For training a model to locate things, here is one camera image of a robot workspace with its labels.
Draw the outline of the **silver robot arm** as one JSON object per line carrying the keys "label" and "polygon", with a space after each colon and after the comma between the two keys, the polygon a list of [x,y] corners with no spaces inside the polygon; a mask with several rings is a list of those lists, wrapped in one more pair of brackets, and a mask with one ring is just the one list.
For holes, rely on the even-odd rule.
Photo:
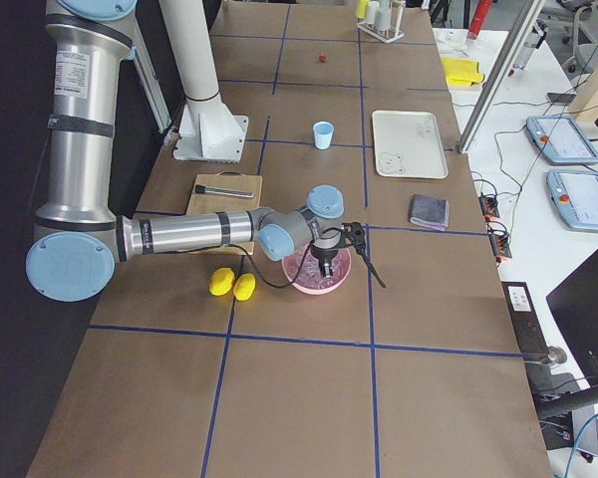
{"label": "silver robot arm", "polygon": [[344,246],[344,201],[314,187],[287,214],[259,207],[131,220],[109,207],[121,61],[139,41],[132,1],[50,1],[46,28],[57,45],[47,202],[38,209],[26,273],[34,289],[62,302],[100,293],[119,262],[140,255],[235,247],[256,242],[279,261],[311,253],[321,274]]}

